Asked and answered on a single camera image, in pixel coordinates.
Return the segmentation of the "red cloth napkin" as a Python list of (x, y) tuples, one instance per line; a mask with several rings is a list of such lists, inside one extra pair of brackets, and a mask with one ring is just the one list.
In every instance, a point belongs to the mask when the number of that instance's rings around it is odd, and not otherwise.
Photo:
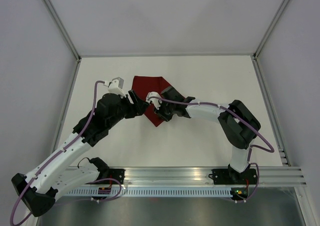
[[(157, 92), (160, 94), (160, 97), (162, 97), (161, 92), (169, 86), (171, 86), (171, 84), (163, 77), (134, 76), (131, 89), (134, 90), (141, 99), (146, 100), (149, 92)], [(154, 105), (150, 104), (144, 114), (148, 120), (157, 127), (164, 122), (164, 120), (155, 114), (154, 109)]]

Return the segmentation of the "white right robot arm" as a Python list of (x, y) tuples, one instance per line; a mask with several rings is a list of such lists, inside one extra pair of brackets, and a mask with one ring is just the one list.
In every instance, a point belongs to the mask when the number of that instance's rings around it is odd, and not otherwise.
[(221, 106), (202, 102), (195, 97), (184, 97), (174, 87), (169, 86), (160, 94), (150, 92), (146, 100), (154, 105), (155, 114), (168, 122), (174, 115), (189, 119), (204, 119), (218, 123), (232, 145), (228, 177), (233, 183), (242, 182), (248, 163), (249, 147), (257, 137), (253, 130), (261, 129), (260, 122), (240, 100)]

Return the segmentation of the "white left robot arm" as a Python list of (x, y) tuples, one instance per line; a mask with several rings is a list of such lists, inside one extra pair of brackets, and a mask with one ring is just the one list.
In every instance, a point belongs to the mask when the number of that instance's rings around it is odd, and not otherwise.
[(51, 156), (26, 175), (18, 173), (12, 178), (17, 194), (31, 214), (35, 217), (45, 214), (62, 196), (83, 184), (107, 182), (109, 167), (100, 158), (91, 159), (83, 168), (72, 171), (67, 168), (105, 138), (118, 122), (143, 115), (148, 106), (133, 90), (124, 97), (106, 93), (95, 100), (94, 111), (79, 121)]

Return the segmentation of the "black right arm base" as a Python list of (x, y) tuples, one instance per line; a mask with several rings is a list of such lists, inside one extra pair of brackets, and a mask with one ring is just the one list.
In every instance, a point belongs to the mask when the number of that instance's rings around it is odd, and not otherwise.
[(214, 185), (252, 185), (258, 181), (257, 171), (249, 168), (242, 173), (227, 168), (216, 168), (211, 170), (211, 178)]

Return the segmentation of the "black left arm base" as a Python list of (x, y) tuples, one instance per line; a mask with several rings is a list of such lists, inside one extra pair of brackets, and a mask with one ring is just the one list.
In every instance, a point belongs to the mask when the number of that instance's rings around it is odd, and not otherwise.
[(103, 181), (96, 182), (96, 184), (116, 184), (111, 178), (117, 180), (120, 184), (123, 184), (125, 179), (125, 169), (124, 168), (110, 168), (108, 172), (99, 174), (98, 179), (104, 179)]

